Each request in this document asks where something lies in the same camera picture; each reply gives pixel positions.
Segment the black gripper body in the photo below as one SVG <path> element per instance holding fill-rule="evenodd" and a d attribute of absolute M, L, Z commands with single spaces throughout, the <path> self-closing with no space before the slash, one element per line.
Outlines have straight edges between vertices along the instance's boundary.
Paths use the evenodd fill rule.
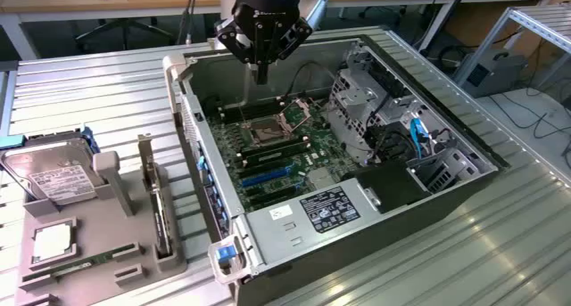
<path fill-rule="evenodd" d="M 255 42 L 259 57 L 263 57 L 264 40 L 272 22 L 284 21 L 286 27 L 290 27 L 302 17 L 299 3 L 300 0 L 236 0 L 231 17 Z"/>

